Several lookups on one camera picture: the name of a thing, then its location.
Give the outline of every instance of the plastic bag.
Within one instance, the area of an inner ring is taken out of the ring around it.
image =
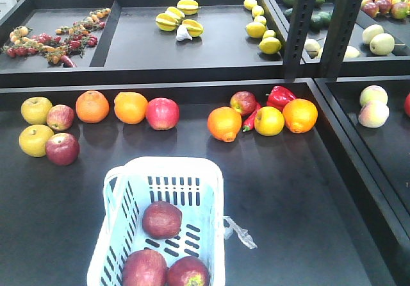
[[[225,228],[225,240],[229,239],[230,236],[232,235],[233,231],[236,231],[238,234],[239,240],[242,241],[243,244],[245,244],[248,248],[250,249],[255,249],[258,246],[255,244],[253,241],[252,237],[248,234],[248,230],[239,227],[232,219],[231,217],[224,216],[224,220],[229,224],[228,227]]]

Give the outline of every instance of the pear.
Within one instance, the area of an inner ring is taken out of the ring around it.
[[[380,24],[373,24],[371,26],[368,26],[367,28],[365,28],[361,35],[363,43],[368,45],[370,41],[372,41],[374,36],[383,33],[384,29]]]
[[[395,39],[387,33],[374,36],[370,41],[370,51],[374,55],[387,55],[395,48]]]

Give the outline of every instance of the red bell pepper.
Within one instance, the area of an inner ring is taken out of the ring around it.
[[[296,96],[293,92],[280,85],[274,86],[270,94],[266,95],[268,96],[266,105],[277,108],[281,112],[284,106],[288,104],[288,102],[296,99]]]
[[[262,106],[259,103],[256,103],[255,110],[244,120],[242,124],[242,132],[250,131],[255,127],[255,117],[257,112]]]

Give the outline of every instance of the black tray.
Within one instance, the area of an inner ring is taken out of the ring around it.
[[[247,36],[252,22],[243,0],[197,0],[197,19],[204,33],[193,41],[177,42],[175,31],[161,31],[157,14],[179,0],[22,0],[0,23],[0,42],[19,25],[33,28],[32,34],[53,34],[60,26],[70,26],[90,10],[110,7],[104,31],[95,48],[87,48],[83,58],[73,56],[78,68],[52,66],[41,56],[9,58],[0,54],[0,87],[54,85],[98,85],[121,80],[127,83],[170,81],[237,80],[281,77],[283,52],[264,55],[260,39]],[[265,9],[267,26],[286,43],[285,29],[268,0],[257,0]]]
[[[311,131],[285,128],[275,137],[240,132],[232,143],[210,135],[206,120],[212,109],[227,105],[238,90],[255,93],[264,104],[277,84],[317,106]],[[112,110],[99,124],[76,119],[69,132],[81,152],[67,167],[20,150],[17,139],[28,125],[19,111],[23,100],[46,96],[73,106],[90,88],[0,89],[0,284],[85,285],[104,217],[106,172],[153,155],[204,157],[221,168],[224,214],[258,245],[250,250],[235,236],[225,242],[227,286],[399,285],[375,245],[386,243],[393,231],[378,206],[390,209],[382,197],[375,202],[367,193],[372,177],[311,79],[99,86],[111,106],[125,90],[174,99],[181,120],[174,129],[154,131],[146,121],[122,124]],[[379,231],[369,233],[367,223],[377,223]]]
[[[315,8],[313,13],[320,11],[330,12],[334,9],[335,0],[326,0],[321,8]],[[282,21],[287,31],[290,29],[290,24],[283,12],[288,9],[282,2],[282,0],[270,0],[275,11]],[[355,47],[360,51],[359,58],[346,58],[344,59],[340,76],[378,76],[378,75],[399,75],[406,73],[406,61],[410,60],[410,49],[408,45],[397,46],[391,54],[388,56],[375,56],[373,55],[368,46],[362,43],[363,30],[371,25],[371,23],[363,22],[361,19],[365,16],[361,16],[363,12],[359,12],[359,17],[354,25],[352,35],[349,40],[349,45]],[[391,33],[396,40],[397,44],[403,44],[403,41],[399,39],[394,32]],[[324,46],[325,38],[327,36],[327,28],[322,28],[320,31],[309,30],[307,38],[318,40],[320,46]],[[318,76],[318,66],[320,60],[317,58],[310,58],[309,55],[303,50],[302,59],[305,62],[303,68],[303,76]]]
[[[410,170],[406,166],[410,153],[410,118],[404,113],[404,100],[410,93],[410,76],[316,81],[375,179],[377,190],[387,199],[402,225],[403,230],[396,233],[401,250],[397,261],[406,262],[404,271],[410,276]],[[388,93],[389,117],[380,128],[365,128],[358,123],[359,96],[369,85],[380,85]]]

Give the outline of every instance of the garlic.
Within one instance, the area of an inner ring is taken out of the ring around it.
[[[177,37],[176,37],[176,38],[177,38],[178,41],[182,41],[182,40],[184,40],[184,39],[192,40],[192,37],[191,37],[191,35],[189,34],[189,32],[188,32],[186,26],[183,26],[183,25],[181,25],[181,26],[178,27],[178,29],[177,29]]]

